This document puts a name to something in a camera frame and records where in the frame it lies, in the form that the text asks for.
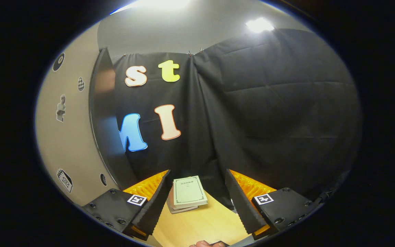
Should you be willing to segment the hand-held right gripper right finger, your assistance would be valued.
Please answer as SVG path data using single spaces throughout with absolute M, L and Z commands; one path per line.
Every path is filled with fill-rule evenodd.
M 316 209 L 316 202 L 293 189 L 276 190 L 230 169 L 225 184 L 247 234 L 255 240 L 284 231 Z

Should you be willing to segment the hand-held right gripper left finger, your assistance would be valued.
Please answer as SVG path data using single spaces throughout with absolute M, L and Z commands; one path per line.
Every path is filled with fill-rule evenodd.
M 147 240 L 169 195 L 170 172 L 160 172 L 123 191 L 110 189 L 82 208 L 112 230 Z

